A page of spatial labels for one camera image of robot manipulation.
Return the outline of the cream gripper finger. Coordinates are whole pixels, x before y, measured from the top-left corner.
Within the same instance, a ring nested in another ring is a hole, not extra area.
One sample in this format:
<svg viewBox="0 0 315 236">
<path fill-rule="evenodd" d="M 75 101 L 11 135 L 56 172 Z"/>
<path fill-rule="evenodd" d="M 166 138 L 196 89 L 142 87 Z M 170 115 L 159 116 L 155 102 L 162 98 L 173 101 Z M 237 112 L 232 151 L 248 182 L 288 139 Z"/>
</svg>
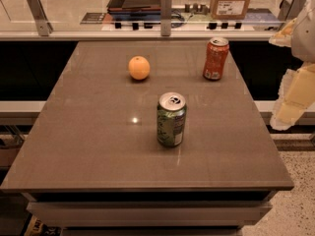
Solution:
<svg viewBox="0 0 315 236">
<path fill-rule="evenodd" d="M 286 23 L 280 31 L 276 32 L 269 39 L 269 43 L 278 47 L 293 47 L 295 29 L 296 18 Z"/>
<path fill-rule="evenodd" d="M 315 102 L 315 64 L 305 62 L 299 69 L 287 69 L 279 88 L 270 125 L 284 131 L 295 125 L 298 119 Z"/>
</svg>

